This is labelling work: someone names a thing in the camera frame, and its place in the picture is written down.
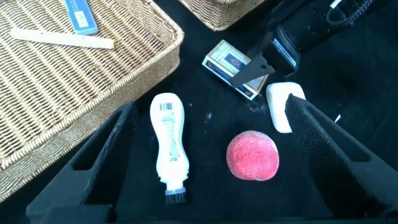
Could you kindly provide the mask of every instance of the wicker basket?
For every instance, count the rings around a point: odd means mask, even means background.
[[[62,0],[0,2],[0,202],[179,64],[183,32],[152,0],[89,0],[114,50],[15,40],[11,27],[73,33]]]
[[[265,0],[179,0],[213,31],[227,29]]]

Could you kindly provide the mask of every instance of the blue box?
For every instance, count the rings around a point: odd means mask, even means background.
[[[64,0],[75,34],[90,35],[98,32],[97,23],[86,0]]]

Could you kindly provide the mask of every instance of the cardboard box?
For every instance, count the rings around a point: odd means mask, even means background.
[[[249,62],[250,58],[236,50],[225,40],[222,40],[208,55],[206,55],[202,65],[232,86],[229,80]],[[245,83],[235,88],[235,90],[249,100],[253,100],[260,93],[267,78],[268,75],[265,75]]]

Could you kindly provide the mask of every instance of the blue label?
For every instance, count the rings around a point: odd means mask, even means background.
[[[230,77],[227,73],[222,71],[220,68],[218,68],[215,64],[213,64],[211,61],[207,60],[206,62],[207,67],[212,69],[215,73],[219,74],[221,77],[223,77],[227,82],[229,83]],[[246,87],[240,85],[237,87],[237,89],[241,90],[246,96],[251,97],[253,95],[252,92],[250,92]]]
[[[231,54],[228,54],[224,58],[224,60],[226,60],[228,63],[230,63],[232,66],[234,66],[239,71],[242,70],[246,66],[243,62],[241,62],[239,59],[237,59],[236,57],[234,57]]]
[[[296,61],[292,58],[292,56],[290,56],[290,54],[285,50],[284,46],[282,46],[282,44],[279,43],[279,41],[277,39],[274,39],[274,44],[275,46],[282,52],[282,54],[285,55],[285,57],[287,58],[287,60],[289,60],[291,62],[291,64],[293,66],[296,67]]]

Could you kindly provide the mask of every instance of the white object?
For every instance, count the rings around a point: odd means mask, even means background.
[[[272,123],[280,133],[292,132],[285,114],[286,101],[291,93],[305,100],[303,89],[297,83],[273,83],[267,86],[267,102],[271,112]]]
[[[189,161],[181,141],[184,108],[180,98],[173,93],[155,96],[150,120],[159,141],[156,170],[167,185],[166,195],[185,192],[182,182],[188,178]]]
[[[29,40],[48,44],[62,44],[77,47],[114,49],[114,40],[87,35],[63,34],[43,30],[27,30],[12,28],[10,35],[19,40]]]
[[[332,9],[334,9],[340,2],[341,2],[341,0],[334,0],[334,1],[330,4],[330,7],[331,7]]]
[[[337,116],[336,120],[335,120],[335,123],[336,123],[338,120],[340,120],[340,118],[341,118],[341,115],[339,114],[339,115]]]

